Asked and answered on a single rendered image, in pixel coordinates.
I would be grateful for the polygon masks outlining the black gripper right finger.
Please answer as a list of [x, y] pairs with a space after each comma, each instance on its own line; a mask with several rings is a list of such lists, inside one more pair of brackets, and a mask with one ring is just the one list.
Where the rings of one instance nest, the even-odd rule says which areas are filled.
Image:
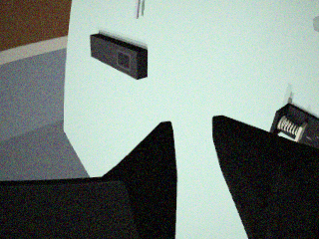
[[214, 116], [220, 171], [248, 239], [319, 239], [319, 148]]

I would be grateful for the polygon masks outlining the black rectangular block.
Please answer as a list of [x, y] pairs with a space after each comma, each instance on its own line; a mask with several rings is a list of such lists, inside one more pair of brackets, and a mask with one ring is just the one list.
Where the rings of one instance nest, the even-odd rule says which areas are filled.
[[91, 39], [91, 56], [100, 63], [111, 65], [132, 79], [139, 80], [148, 76], [147, 49], [101, 33], [93, 33], [89, 39]]

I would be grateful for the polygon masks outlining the red-handled screwdriver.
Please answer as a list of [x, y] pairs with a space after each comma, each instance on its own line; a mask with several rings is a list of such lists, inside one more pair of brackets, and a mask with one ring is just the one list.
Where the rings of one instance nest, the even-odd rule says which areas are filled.
[[135, 19], [139, 19], [140, 16], [140, 0], [136, 0]]

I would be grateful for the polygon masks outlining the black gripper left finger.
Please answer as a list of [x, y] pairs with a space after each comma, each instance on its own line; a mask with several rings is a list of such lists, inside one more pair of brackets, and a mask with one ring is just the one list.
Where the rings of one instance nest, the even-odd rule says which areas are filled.
[[0, 239], [175, 239], [177, 170], [164, 120], [107, 174], [0, 180]]

